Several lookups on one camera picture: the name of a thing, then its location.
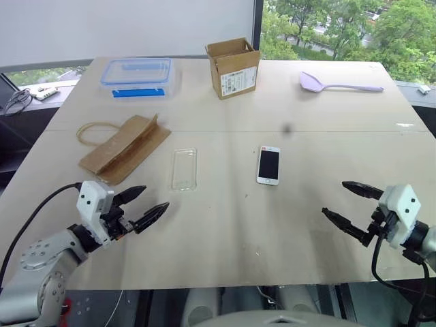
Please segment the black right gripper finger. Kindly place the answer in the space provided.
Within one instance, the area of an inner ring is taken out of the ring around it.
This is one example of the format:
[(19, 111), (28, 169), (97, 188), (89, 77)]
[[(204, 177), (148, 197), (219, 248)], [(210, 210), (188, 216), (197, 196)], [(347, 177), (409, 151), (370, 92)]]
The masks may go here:
[(330, 211), (328, 208), (323, 208), (322, 213), (335, 225), (346, 234), (354, 237), (364, 247), (367, 247), (371, 242), (369, 233), (354, 226), (349, 219), (346, 219), (342, 215)]
[(347, 190), (363, 198), (378, 200), (383, 194), (381, 189), (356, 181), (343, 181), (341, 184)]

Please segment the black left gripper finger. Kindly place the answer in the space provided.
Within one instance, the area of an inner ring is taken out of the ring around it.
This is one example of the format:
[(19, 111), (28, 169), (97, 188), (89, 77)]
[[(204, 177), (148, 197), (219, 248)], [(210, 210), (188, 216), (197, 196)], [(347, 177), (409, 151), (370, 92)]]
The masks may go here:
[(136, 234), (142, 233), (148, 227), (153, 225), (166, 212), (169, 205), (169, 202), (164, 202), (149, 209), (139, 220), (133, 222), (133, 231)]
[(121, 206), (135, 200), (144, 190), (146, 185), (129, 187), (128, 189), (116, 194), (113, 197), (112, 205)]

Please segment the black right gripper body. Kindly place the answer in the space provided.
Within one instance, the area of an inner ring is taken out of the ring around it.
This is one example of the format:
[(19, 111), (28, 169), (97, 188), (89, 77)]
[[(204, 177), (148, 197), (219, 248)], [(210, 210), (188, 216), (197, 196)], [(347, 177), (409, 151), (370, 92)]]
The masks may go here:
[(377, 207), (371, 215), (372, 222), (370, 223), (367, 236), (367, 244), (370, 244), (375, 236), (379, 236), (382, 240), (387, 239), (389, 233), (396, 225), (396, 213), (388, 209), (384, 210)]

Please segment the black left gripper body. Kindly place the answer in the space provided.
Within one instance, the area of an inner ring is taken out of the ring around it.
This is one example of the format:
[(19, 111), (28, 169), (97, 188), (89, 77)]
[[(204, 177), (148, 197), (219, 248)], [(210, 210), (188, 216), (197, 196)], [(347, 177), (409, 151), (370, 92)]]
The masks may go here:
[(133, 223), (124, 218), (124, 214), (120, 205), (112, 205), (107, 213), (100, 216), (110, 240), (119, 240), (134, 230)]

